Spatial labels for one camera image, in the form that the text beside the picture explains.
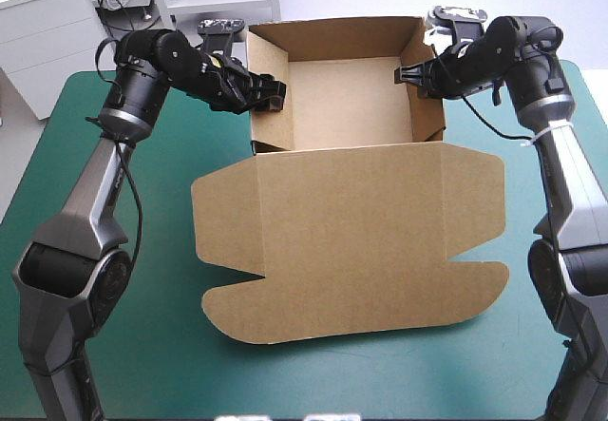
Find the green tabletop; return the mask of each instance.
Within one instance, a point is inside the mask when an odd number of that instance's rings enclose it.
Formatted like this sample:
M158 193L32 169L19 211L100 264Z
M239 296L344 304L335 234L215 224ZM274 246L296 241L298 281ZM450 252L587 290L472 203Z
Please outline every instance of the green tabletop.
M578 69L564 63L578 110L574 123L600 181L608 184L608 134ZM97 142L95 116L107 84L72 76L0 226L0 416L40 416L17 348L15 261L41 221L58 211ZM523 131L503 94L471 101L501 130ZM190 184L251 156L246 115L212 113L172 91L153 136L132 162L144 206L144 239L131 284L88 353L108 417L297 417L349 411L366 417L518 418L539 415L564 355L527 274L533 226L543 214L536 153L504 141L462 103L446 103L446 140L494 153L506 167L506 230L458 259L501 260L511 279L499 300L464 324L307 340L236 342L200 309L202 293L247 279L195 254ZM126 189L119 221L132 236Z

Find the cardboard box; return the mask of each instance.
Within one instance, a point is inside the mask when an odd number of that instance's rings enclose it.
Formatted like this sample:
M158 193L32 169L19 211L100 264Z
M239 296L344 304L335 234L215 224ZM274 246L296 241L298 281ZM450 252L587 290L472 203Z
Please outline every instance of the cardboard box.
M199 257L264 276L204 295L230 337L452 324L503 290L501 263L448 261L503 231L502 162L430 142L441 102L392 82L432 55L423 34L414 17L250 27L249 69L288 85L284 110L252 113L258 155L192 188Z

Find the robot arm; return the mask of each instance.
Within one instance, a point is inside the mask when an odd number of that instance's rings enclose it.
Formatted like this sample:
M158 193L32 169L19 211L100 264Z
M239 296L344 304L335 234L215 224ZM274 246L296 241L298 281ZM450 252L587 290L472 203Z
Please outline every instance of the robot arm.
M453 45L395 71L395 83L429 98L458 99L506 84L520 124L534 131L547 215L535 228L530 275L557 332L572 340L549 396L546 419L605 421L608 415L608 201L570 123L575 102L556 50L561 30L543 17L499 17L435 8Z
M113 212L128 161L151 134L169 88L213 110L283 106L284 84L248 71L229 48L212 50L218 37L242 27L222 21L219 31L203 33L201 48L168 29L134 31L117 45L116 78L97 119L100 141L63 209L38 227L13 272L19 346L49 420L104 419L85 342L111 314L135 263L137 255L120 248L127 238Z

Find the cable tie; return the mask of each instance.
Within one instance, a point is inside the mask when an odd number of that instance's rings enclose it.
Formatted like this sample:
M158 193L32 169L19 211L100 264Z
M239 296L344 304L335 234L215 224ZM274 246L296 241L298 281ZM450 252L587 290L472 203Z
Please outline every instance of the cable tie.
M521 143L521 146L522 147L531 147L532 145L534 145L536 143L536 141L538 139L540 139L545 134L550 133L554 129L564 128L566 126L570 126L571 128L574 127L574 125L571 122L564 122L562 124L555 124L555 125L550 124L547 128L542 129L541 131L536 133L534 136L532 136L529 141L526 141L525 143Z

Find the open cardboard box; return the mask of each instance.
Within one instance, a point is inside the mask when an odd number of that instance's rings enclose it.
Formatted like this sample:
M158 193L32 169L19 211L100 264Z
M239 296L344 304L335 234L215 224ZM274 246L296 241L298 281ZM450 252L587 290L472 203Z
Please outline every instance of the open cardboard box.
M446 325L503 290L501 263L448 261L503 231L504 167L438 142L441 101L393 83L432 55L423 35L416 17L249 28L249 69L287 84L284 109L252 112L258 155L192 188L199 257L264 276L204 295L230 337Z

